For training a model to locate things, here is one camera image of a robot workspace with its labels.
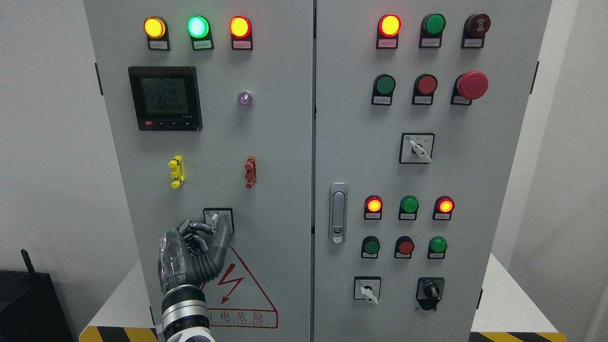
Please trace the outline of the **grey metallic robot hand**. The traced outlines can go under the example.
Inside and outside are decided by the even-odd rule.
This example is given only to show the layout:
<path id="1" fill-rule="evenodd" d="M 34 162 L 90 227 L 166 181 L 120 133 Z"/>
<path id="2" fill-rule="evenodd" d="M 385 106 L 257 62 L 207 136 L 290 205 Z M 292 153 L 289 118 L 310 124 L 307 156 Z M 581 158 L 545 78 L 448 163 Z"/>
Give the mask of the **grey metallic robot hand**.
<path id="1" fill-rule="evenodd" d="M 159 245 L 158 269 L 161 292 L 179 285 L 202 286 L 222 271 L 232 238 L 228 227 L 213 233 L 204 223 L 185 219 L 165 232 Z"/>

